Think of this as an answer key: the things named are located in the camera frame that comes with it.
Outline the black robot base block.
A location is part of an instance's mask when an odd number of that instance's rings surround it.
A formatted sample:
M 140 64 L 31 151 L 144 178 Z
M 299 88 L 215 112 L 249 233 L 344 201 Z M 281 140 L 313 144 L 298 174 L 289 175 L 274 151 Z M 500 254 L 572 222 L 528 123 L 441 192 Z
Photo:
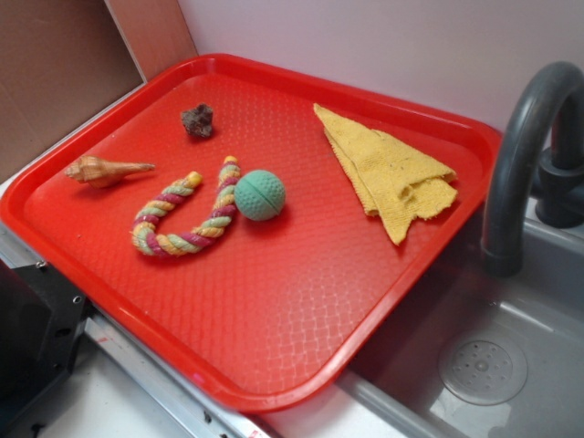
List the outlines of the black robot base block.
M 1 402 L 30 400 L 72 371 L 86 296 L 51 266 L 1 265 Z

